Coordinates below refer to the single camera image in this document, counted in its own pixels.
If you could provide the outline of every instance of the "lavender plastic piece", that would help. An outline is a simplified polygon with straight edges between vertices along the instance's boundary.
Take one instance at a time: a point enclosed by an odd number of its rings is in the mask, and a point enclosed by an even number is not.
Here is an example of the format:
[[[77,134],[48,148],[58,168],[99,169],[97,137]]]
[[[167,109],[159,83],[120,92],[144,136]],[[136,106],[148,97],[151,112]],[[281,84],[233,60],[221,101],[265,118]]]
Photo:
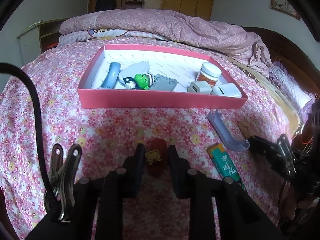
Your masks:
[[[237,141],[234,139],[224,122],[221,120],[221,116],[222,114],[219,113],[218,110],[216,110],[214,114],[210,111],[208,120],[213,125],[225,147],[234,152],[243,152],[249,149],[249,141]]]

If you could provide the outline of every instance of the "white plastic container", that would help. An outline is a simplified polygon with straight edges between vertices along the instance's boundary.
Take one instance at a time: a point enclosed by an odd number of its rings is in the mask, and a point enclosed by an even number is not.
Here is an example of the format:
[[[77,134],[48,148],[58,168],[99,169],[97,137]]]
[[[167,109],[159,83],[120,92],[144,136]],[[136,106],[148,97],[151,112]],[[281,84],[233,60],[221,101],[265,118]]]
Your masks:
[[[233,83],[214,86],[212,87],[211,94],[222,97],[241,98],[240,90]]]
[[[188,87],[188,93],[198,93],[210,95],[211,86],[206,81],[193,81]]]
[[[196,81],[206,81],[213,87],[221,76],[221,69],[210,62],[202,63]]]

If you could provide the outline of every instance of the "comforter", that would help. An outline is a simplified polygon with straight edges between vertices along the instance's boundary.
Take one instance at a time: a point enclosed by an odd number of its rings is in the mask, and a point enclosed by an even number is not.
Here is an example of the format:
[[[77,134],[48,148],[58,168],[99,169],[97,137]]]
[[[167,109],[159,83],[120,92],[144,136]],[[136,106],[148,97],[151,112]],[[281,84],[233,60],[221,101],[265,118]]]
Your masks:
[[[269,76],[270,54],[259,35],[224,22],[207,22],[171,10],[127,9],[94,12],[66,20],[60,33],[124,29],[158,34],[170,41],[215,49]]]

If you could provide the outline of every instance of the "jar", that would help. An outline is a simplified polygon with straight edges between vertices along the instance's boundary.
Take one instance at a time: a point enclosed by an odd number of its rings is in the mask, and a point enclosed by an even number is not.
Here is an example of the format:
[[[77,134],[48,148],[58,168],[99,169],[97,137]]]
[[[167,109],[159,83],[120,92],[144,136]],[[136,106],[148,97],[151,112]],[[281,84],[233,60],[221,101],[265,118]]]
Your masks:
[[[210,62],[202,63],[196,81],[206,81],[213,87],[221,76],[221,69]]]

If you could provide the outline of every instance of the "picture frame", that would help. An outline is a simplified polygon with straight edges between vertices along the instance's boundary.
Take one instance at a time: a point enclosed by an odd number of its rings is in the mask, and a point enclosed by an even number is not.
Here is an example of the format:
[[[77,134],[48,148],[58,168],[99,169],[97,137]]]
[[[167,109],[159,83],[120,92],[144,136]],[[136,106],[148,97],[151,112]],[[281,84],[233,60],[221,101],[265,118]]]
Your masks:
[[[297,20],[301,20],[298,12],[287,0],[271,0],[271,9],[290,15]]]

